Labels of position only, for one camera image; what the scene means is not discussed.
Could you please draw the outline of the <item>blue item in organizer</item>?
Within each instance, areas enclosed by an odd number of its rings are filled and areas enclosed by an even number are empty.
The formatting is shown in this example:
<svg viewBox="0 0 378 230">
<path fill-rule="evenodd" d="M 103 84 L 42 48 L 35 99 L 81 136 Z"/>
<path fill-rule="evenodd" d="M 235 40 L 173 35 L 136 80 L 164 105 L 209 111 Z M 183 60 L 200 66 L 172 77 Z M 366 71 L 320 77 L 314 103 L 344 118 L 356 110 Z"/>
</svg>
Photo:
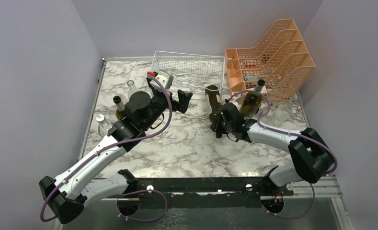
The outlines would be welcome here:
<svg viewBox="0 0 378 230">
<path fill-rule="evenodd" d="M 255 76 L 244 76 L 245 81 L 258 81 L 260 78 Z"/>
</svg>

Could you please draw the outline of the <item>green Primitivo wine bottle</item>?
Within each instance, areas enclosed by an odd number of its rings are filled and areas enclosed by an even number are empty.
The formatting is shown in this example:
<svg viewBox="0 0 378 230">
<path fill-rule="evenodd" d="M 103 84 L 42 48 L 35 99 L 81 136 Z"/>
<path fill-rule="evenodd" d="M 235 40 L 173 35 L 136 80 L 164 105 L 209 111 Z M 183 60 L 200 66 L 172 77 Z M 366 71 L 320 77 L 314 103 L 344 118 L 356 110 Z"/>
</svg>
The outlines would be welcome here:
<svg viewBox="0 0 378 230">
<path fill-rule="evenodd" d="M 115 111 L 116 118 L 120 120 L 126 114 L 125 105 L 122 102 L 121 97 L 118 95 L 113 97 L 113 102 L 116 105 L 116 111 Z"/>
</svg>

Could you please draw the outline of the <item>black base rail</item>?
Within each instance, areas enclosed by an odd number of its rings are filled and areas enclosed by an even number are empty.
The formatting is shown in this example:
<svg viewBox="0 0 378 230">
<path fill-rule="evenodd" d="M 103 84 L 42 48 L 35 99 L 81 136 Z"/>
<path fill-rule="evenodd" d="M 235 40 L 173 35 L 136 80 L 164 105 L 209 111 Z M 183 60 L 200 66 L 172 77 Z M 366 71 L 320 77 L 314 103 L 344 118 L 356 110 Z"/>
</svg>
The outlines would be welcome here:
<svg viewBox="0 0 378 230">
<path fill-rule="evenodd" d="M 119 207 L 261 208 L 262 197 L 283 198 L 294 193 L 267 184 L 264 177 L 137 178 L 125 192 L 113 195 Z"/>
</svg>

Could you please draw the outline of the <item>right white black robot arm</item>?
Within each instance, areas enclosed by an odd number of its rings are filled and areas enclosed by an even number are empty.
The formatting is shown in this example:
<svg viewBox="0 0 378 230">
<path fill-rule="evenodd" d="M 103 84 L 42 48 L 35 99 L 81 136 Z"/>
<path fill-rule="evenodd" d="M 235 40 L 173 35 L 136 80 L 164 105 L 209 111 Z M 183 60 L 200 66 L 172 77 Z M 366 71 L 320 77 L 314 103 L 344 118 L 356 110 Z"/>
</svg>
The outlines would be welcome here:
<svg viewBox="0 0 378 230">
<path fill-rule="evenodd" d="M 232 134 L 236 141 L 262 143 L 290 154 L 291 163 L 275 167 L 265 176 L 262 189 L 268 195 L 274 195 L 282 186 L 292 182 L 315 184 L 337 166 L 335 156 L 315 129 L 286 130 L 259 120 L 245 119 L 233 103 L 219 108 L 210 129 L 217 138 Z"/>
</svg>

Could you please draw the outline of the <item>green wine bottle dark label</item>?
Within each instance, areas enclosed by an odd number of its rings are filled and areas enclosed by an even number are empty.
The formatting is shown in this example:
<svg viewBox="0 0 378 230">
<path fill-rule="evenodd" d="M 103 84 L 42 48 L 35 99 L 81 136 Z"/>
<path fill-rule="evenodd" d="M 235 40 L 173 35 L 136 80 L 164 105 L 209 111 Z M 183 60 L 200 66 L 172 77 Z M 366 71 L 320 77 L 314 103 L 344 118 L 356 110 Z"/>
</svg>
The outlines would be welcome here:
<svg viewBox="0 0 378 230">
<path fill-rule="evenodd" d="M 222 106 L 219 88 L 216 85 L 208 85 L 205 88 L 208 119 L 213 123 L 218 109 Z"/>
</svg>

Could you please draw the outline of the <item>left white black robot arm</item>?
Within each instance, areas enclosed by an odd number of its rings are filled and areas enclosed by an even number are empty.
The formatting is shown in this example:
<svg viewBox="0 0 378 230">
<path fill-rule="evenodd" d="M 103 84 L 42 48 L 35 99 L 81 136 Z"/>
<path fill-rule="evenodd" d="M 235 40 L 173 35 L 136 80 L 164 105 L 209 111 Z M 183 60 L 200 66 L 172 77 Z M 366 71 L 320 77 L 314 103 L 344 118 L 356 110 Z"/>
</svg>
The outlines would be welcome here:
<svg viewBox="0 0 378 230">
<path fill-rule="evenodd" d="M 78 217 L 88 205 L 114 195 L 132 196 L 137 192 L 137 179 L 128 170 L 96 181 L 95 177 L 116 159 L 148 139 L 146 131 L 168 111 L 185 113 L 191 92 L 178 91 L 174 100 L 169 88 L 172 78 L 147 76 L 151 93 L 137 91 L 129 97 L 125 114 L 118 119 L 101 142 L 70 169 L 39 182 L 44 198 L 43 208 L 50 208 L 54 218 L 67 224 Z"/>
</svg>

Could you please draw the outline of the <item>peach plastic file organizer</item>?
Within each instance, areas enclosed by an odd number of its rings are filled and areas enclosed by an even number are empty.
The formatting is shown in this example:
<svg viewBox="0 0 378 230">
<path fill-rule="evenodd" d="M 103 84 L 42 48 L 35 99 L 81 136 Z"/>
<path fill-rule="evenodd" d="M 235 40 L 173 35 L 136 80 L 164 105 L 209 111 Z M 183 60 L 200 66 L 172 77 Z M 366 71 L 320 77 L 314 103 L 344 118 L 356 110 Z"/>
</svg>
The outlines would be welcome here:
<svg viewBox="0 0 378 230">
<path fill-rule="evenodd" d="M 282 102 L 297 93 L 316 67 L 291 18 L 276 20 L 255 47 L 226 49 L 225 58 L 230 94 L 237 94 L 239 104 L 244 101 L 244 90 L 257 84 L 245 81 L 244 76 L 263 79 L 268 100 Z"/>
</svg>

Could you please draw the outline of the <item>clear glass bottle tall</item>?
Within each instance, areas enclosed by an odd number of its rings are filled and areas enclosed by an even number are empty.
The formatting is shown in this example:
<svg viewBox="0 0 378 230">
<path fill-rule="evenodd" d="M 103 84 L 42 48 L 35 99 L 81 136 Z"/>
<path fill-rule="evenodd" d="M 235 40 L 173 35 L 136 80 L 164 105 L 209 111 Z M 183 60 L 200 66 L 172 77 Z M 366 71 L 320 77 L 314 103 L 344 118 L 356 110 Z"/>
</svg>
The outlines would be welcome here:
<svg viewBox="0 0 378 230">
<path fill-rule="evenodd" d="M 133 80 L 128 80 L 126 84 L 128 86 L 128 94 L 127 95 L 128 95 L 128 99 L 130 100 L 131 96 L 134 93 L 140 91 L 140 88 L 135 85 L 135 82 Z"/>
</svg>

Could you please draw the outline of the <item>clear bottle silver cap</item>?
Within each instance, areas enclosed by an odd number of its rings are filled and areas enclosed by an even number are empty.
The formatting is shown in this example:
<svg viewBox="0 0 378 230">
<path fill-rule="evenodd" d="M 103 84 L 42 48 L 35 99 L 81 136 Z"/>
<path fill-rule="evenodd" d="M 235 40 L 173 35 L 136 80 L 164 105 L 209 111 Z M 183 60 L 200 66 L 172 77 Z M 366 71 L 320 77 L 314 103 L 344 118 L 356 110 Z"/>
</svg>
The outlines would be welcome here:
<svg viewBox="0 0 378 230">
<path fill-rule="evenodd" d="M 96 121 L 98 122 L 98 134 L 100 137 L 105 137 L 108 131 L 112 128 L 112 124 L 106 119 L 105 115 L 98 114 L 96 116 Z"/>
</svg>

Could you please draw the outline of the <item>green wine bottle white label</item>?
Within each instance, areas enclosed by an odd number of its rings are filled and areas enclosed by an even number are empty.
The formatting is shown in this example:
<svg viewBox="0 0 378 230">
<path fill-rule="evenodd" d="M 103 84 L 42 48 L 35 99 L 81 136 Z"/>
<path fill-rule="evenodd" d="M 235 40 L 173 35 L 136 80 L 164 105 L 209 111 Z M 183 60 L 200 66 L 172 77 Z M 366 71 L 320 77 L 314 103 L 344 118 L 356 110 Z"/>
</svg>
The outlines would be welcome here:
<svg viewBox="0 0 378 230">
<path fill-rule="evenodd" d="M 255 87 L 262 87 L 264 85 L 265 81 L 259 79 Z M 240 107 L 239 112 L 245 117 L 252 117 L 258 112 L 261 101 L 262 96 L 259 94 L 259 92 L 256 92 L 255 90 L 253 90 L 252 92 L 248 92 Z"/>
</svg>

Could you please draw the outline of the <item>clear glass bottle right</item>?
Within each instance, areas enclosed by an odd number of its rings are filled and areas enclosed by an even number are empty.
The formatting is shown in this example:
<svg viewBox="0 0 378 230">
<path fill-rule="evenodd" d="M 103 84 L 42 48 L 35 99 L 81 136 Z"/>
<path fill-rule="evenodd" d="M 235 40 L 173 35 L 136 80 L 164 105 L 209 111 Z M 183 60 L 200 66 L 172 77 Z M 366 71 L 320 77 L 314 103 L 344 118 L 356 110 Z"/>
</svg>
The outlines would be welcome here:
<svg viewBox="0 0 378 230">
<path fill-rule="evenodd" d="M 271 109 L 266 116 L 261 118 L 261 122 L 269 126 L 280 127 L 292 114 L 295 102 L 296 99 L 293 96 L 283 102 L 271 102 Z"/>
</svg>

